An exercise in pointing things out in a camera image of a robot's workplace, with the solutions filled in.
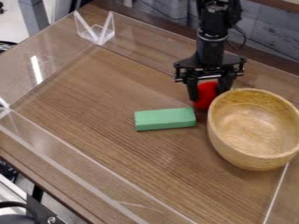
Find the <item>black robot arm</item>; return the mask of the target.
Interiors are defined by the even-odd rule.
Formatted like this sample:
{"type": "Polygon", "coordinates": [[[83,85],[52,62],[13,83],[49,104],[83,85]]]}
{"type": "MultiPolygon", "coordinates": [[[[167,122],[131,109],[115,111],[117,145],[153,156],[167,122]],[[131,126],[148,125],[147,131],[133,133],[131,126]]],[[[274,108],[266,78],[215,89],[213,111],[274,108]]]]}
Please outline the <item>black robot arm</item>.
{"type": "Polygon", "coordinates": [[[242,19],[239,0],[196,0],[199,28],[196,50],[191,57],[173,63],[173,80],[187,86],[189,100],[200,99],[199,81],[216,79],[216,93],[229,90],[233,80],[244,74],[247,59],[224,52],[229,29],[242,19]]]}

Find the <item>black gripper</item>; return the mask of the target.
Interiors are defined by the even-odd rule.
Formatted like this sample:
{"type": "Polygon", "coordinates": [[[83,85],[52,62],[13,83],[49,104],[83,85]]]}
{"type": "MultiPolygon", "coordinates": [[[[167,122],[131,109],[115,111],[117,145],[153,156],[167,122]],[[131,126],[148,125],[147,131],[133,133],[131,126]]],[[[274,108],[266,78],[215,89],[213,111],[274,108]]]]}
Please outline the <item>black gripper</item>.
{"type": "Polygon", "coordinates": [[[199,100],[197,80],[219,78],[216,89],[220,95],[231,90],[233,80],[244,75],[246,62],[247,59],[243,56],[225,53],[219,65],[208,65],[200,63],[197,55],[193,54],[189,58],[173,63],[173,80],[185,83],[189,99],[196,102],[199,100]]]}

